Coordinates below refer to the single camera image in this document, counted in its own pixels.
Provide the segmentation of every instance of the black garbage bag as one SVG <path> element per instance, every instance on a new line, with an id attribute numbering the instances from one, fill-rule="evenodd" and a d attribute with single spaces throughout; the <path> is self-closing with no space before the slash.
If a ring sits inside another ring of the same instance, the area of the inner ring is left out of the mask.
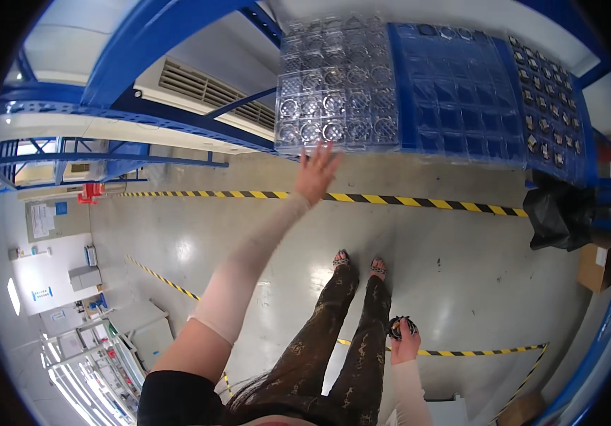
<path id="1" fill-rule="evenodd" d="M 534 170 L 537 186 L 523 201 L 523 209 L 535 230 L 531 249 L 557 247 L 574 251 L 590 243 L 597 199 L 595 191 L 581 190 L 546 173 Z"/>

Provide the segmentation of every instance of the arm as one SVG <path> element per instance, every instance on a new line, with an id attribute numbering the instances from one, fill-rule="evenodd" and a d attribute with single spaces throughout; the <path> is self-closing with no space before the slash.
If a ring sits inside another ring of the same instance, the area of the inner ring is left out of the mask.
<path id="1" fill-rule="evenodd" d="M 193 318 L 152 371 L 184 371 L 216 383 L 236 342 L 260 274 L 284 234 L 322 198 L 340 162 L 329 162 L 331 145 L 310 159 L 301 152 L 294 192 L 267 221 L 251 232 L 213 273 Z"/>
<path id="2" fill-rule="evenodd" d="M 391 374 L 398 426 L 433 426 L 416 362 L 421 337 L 419 333 L 410 333 L 405 318 L 400 322 L 400 334 L 402 340 L 391 338 Z"/>

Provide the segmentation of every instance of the cardboard box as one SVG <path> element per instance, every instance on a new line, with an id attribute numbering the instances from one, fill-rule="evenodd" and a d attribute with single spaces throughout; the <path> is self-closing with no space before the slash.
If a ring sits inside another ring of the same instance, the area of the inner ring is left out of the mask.
<path id="1" fill-rule="evenodd" d="M 595 293 L 611 285 L 611 236 L 593 235 L 592 243 L 580 249 L 578 276 L 575 280 Z"/>
<path id="2" fill-rule="evenodd" d="M 532 392 L 515 399 L 497 419 L 498 426 L 530 425 L 545 410 L 540 392 Z"/>

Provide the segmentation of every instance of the foot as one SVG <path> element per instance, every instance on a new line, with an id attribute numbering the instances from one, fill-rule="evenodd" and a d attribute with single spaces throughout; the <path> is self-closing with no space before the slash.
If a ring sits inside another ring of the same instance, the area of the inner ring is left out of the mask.
<path id="1" fill-rule="evenodd" d="M 334 265 L 335 270 L 341 265 L 348 264 L 349 262 L 350 260 L 348 259 L 348 253 L 346 253 L 345 250 L 340 250 L 338 253 L 336 253 L 336 256 L 334 256 L 334 261 L 331 264 Z"/>
<path id="2" fill-rule="evenodd" d="M 379 258 L 372 260 L 369 266 L 369 277 L 379 277 L 381 281 L 386 279 L 386 263 Z"/>

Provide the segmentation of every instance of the woman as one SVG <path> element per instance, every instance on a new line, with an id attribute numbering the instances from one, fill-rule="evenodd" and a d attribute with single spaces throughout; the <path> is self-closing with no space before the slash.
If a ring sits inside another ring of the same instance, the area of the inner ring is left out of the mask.
<path id="1" fill-rule="evenodd" d="M 191 319 L 156 363 L 142 388 L 138 424 L 148 425 L 375 425 L 383 385 L 385 328 L 391 295 L 385 264 L 375 259 L 362 316 L 339 378 L 320 394 L 358 277 L 348 255 L 334 258 L 334 275 L 315 311 L 273 370 L 254 380 L 224 407 L 214 393 L 236 342 L 256 283 L 284 234 L 314 207 L 334 178 L 341 156 L 331 145 L 301 153 L 294 191 L 265 223 L 216 269 Z M 398 424 L 432 424 L 415 359 L 421 339 L 406 320 L 402 341 L 391 339 Z"/>

